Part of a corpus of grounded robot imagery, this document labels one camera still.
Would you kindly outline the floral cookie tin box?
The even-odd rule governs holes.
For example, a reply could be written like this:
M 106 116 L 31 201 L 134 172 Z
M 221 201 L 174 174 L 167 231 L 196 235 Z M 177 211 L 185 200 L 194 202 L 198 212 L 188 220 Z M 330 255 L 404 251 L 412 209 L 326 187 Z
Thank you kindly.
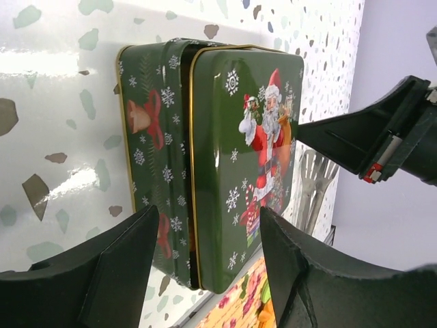
M 152 264 L 179 285 L 199 287 L 188 136 L 191 62 L 214 42 L 174 38 L 127 46 L 117 56 L 124 137 L 134 209 L 155 205 L 159 227 Z

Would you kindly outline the silver metal tongs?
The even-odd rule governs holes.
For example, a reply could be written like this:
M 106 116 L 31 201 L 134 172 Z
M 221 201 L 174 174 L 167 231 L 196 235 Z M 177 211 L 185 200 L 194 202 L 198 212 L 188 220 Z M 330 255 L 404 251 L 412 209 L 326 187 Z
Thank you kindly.
M 300 166 L 302 193 L 295 226 L 308 235 L 313 234 L 326 190 L 338 170 L 338 164 L 319 152 L 304 151 Z

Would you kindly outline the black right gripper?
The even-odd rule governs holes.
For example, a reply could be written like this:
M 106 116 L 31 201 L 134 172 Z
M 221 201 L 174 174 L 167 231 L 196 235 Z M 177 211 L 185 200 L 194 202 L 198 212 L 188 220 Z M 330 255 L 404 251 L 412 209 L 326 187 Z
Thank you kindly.
M 402 79 L 370 106 L 301 124 L 297 139 L 370 184 L 403 170 L 436 186 L 436 87 Z

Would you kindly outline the orange star cookie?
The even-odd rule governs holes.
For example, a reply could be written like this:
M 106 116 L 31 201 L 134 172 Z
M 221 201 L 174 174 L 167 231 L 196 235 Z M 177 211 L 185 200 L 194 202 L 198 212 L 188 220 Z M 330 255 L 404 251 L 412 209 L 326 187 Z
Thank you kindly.
M 272 300 L 268 300 L 264 305 L 260 313 L 258 314 L 258 327 L 259 328 L 275 328 L 276 320 L 274 315 L 274 309 Z

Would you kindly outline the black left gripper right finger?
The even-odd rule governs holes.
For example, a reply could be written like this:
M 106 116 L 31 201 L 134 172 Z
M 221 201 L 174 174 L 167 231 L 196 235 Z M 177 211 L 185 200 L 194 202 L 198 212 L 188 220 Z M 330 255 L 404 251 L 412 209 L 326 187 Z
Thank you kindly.
M 278 327 L 435 327 L 436 265 L 396 271 L 344 254 L 260 212 Z

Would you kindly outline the gold tin lid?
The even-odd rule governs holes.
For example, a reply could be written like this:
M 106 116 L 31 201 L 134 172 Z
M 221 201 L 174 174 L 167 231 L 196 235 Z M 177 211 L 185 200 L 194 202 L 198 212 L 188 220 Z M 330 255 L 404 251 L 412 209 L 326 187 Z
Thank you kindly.
M 196 53 L 189 141 L 199 286 L 225 292 L 259 247 L 259 211 L 290 202 L 301 56 L 255 46 Z

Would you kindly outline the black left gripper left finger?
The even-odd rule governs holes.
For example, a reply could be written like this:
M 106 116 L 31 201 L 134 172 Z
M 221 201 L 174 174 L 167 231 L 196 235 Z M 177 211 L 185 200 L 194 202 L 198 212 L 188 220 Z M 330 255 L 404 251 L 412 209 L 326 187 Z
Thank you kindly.
M 158 233 L 148 206 L 68 251 L 1 273 L 2 327 L 138 327 Z

